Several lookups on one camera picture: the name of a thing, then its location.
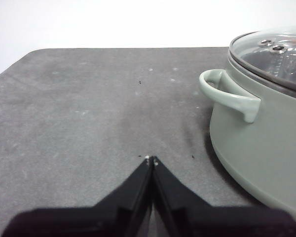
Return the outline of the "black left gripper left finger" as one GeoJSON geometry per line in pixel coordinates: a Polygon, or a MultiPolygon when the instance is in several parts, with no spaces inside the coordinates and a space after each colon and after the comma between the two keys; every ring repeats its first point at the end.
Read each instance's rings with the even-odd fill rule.
{"type": "Polygon", "coordinates": [[[89,207],[39,208],[13,217],[4,237],[137,237],[151,214],[153,158],[143,162],[116,189],[89,207]]]}

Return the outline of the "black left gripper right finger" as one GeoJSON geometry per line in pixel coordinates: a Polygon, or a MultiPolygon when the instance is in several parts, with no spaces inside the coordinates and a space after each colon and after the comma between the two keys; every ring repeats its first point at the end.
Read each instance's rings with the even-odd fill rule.
{"type": "Polygon", "coordinates": [[[212,206],[153,157],[154,205],[169,237],[296,237],[296,222],[280,209],[212,206]]]}

